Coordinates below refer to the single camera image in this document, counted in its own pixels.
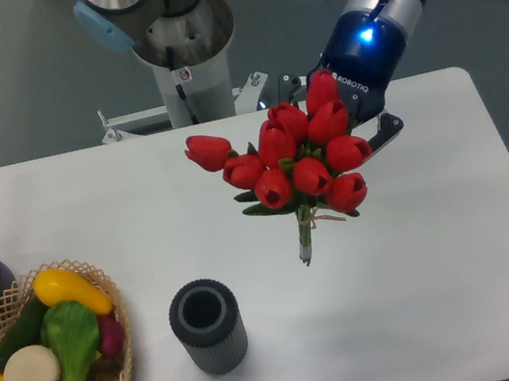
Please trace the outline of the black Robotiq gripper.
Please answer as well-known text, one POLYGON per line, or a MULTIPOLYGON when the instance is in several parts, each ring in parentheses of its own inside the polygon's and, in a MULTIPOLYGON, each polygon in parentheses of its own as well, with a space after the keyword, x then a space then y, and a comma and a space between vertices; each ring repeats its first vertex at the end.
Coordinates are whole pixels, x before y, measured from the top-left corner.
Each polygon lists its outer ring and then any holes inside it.
MULTIPOLYGON (((320 69, 329 70, 338 82, 339 97, 350 119, 364 123, 377 116, 377 132, 368 140, 372 156, 398 136, 403 120, 385 109, 385 92, 406 47, 399 27, 382 17, 351 11, 341 16, 317 65, 307 78, 320 69)), ((283 102, 298 104, 307 98, 305 78, 280 73, 273 106, 283 102)))

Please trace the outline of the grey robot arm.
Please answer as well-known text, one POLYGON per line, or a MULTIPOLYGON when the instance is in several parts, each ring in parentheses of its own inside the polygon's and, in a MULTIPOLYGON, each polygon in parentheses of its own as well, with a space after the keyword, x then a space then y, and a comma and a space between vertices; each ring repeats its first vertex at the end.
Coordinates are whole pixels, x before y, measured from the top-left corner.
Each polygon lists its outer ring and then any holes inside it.
MULTIPOLYGON (((403 128, 385 92, 426 0, 347 0, 318 66, 328 69, 357 123, 378 122, 379 150, 403 128)), ((95 41, 151 67, 175 128, 263 107, 256 88, 233 93, 228 47, 234 19, 224 0, 80 0, 73 15, 95 41)))

